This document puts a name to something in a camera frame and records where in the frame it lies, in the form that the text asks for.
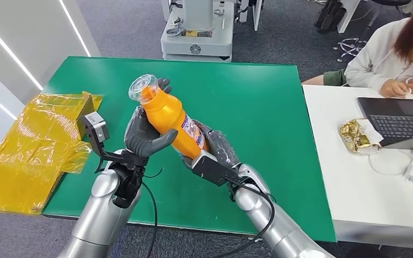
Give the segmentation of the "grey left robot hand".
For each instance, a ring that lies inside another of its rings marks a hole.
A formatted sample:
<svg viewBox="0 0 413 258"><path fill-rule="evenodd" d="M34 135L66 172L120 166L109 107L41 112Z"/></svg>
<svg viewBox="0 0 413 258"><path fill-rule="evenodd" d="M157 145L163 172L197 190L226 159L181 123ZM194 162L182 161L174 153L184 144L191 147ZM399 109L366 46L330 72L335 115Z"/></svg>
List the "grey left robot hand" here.
<svg viewBox="0 0 413 258"><path fill-rule="evenodd" d="M148 158L152 154L170 146L176 139L178 131L170 129L160 134L148 121L147 114L142 106L137 106L127 125L124 144L133 154Z"/></svg>

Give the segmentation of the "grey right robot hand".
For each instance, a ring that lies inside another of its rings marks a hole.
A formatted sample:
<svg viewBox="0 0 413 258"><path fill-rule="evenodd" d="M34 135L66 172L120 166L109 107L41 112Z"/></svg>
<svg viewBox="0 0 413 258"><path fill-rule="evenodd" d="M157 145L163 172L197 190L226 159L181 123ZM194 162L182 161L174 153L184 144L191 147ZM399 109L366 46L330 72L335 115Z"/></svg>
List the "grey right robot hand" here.
<svg viewBox="0 0 413 258"><path fill-rule="evenodd" d="M197 120L193 122L202 131L205 142L209 146L209 153L216 158L217 162L228 169L238 170L241 163L226 136L221 131L213 130Z"/></svg>

